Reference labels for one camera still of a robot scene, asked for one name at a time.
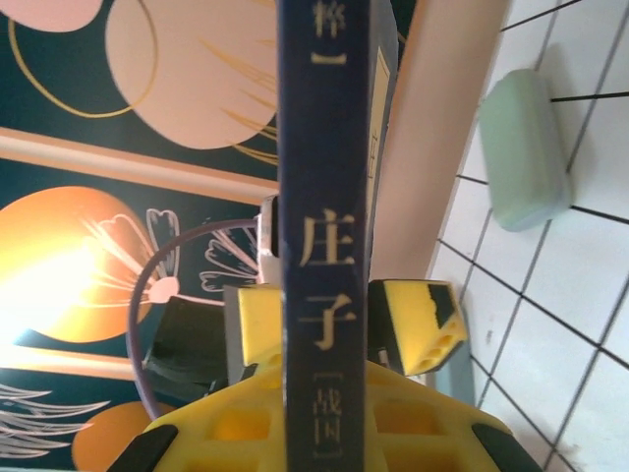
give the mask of orange circle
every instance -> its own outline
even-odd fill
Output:
[[[161,407],[165,412],[175,409],[164,404]],[[142,403],[134,401],[100,412],[87,423],[91,426],[79,431],[72,441],[72,460],[77,470],[105,472],[150,420]]]
[[[0,289],[13,300],[7,317],[69,342],[126,331],[138,267],[151,252],[130,208],[99,190],[57,187],[4,207],[0,228]]]

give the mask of beige wall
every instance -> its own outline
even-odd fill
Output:
[[[393,99],[372,277],[426,276],[508,0],[419,0]]]

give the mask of black rubber pad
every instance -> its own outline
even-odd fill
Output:
[[[473,425],[472,430],[500,472],[542,472],[513,436],[482,423]]]
[[[429,293],[430,298],[436,305],[434,313],[436,325],[439,326],[439,329],[442,329],[454,315],[454,303],[450,295],[450,289],[447,285],[429,283]]]
[[[178,433],[176,426],[162,425],[136,436],[107,472],[153,472]]]

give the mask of dark blue book spine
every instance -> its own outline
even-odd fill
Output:
[[[364,470],[369,0],[280,0],[289,472]]]

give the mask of dark teal background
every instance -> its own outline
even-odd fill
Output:
[[[110,403],[98,410],[84,415],[72,416],[57,420],[46,420],[48,423],[76,424],[86,423],[98,413],[116,405],[138,401],[138,394],[133,382],[111,381],[108,379],[93,379],[89,377],[65,376],[62,374],[48,374],[40,372],[18,371],[12,369],[0,370],[1,384],[16,388],[35,391],[50,391],[46,395],[33,398],[35,403],[51,405],[86,405],[100,401]],[[160,398],[166,404],[181,406],[168,398]],[[6,400],[0,400],[0,411],[8,408]],[[73,435],[43,437],[60,443],[72,443]],[[70,446],[50,449],[50,452],[35,459],[1,459],[2,467],[23,467],[28,469],[59,469],[75,470]]]
[[[81,111],[108,112],[128,105],[116,89],[105,55],[105,25],[113,1],[104,0],[96,18],[76,31],[51,33],[16,25],[20,50],[33,75],[61,101]],[[86,119],[62,110],[20,71],[8,40],[8,19],[2,14],[0,38],[0,127],[276,179],[276,166],[231,147],[181,147],[153,131],[133,111],[113,118]],[[275,126],[274,118],[270,125]],[[260,135],[242,145],[276,153],[276,143]]]
[[[144,221],[145,212],[150,207],[172,209],[179,216],[182,232],[199,226],[208,220],[221,221],[225,219],[251,218],[258,212],[257,206],[24,164],[2,158],[0,158],[0,176],[2,181],[0,208],[21,197],[41,190],[63,186],[83,186],[107,192],[119,199],[132,209],[141,221]],[[244,234],[241,236],[243,237],[236,238],[239,246],[255,258],[255,253],[249,247],[248,241],[244,239]],[[178,279],[181,283],[181,293],[184,295],[214,299],[221,298],[220,293],[208,294],[200,287],[199,272],[218,268],[214,267],[204,257],[209,239],[199,238],[181,247]],[[233,263],[228,256],[220,259],[220,261],[229,265]],[[51,273],[49,276],[54,277],[56,274]],[[234,282],[235,279],[230,277],[222,277],[216,280],[216,284],[219,286],[224,283]],[[141,324],[145,347],[152,340],[162,310],[163,306],[153,305],[148,316]],[[29,331],[22,336],[20,344],[46,349],[79,351],[111,356],[126,357],[127,355],[124,335],[106,341],[77,344],[57,341],[35,331]]]
[[[409,37],[409,28],[411,27],[411,21],[413,20],[416,3],[416,0],[391,0],[393,16],[395,17],[395,22],[397,23],[397,30],[405,39]],[[400,48],[398,49],[398,67],[402,63],[404,47],[405,43],[400,41]]]

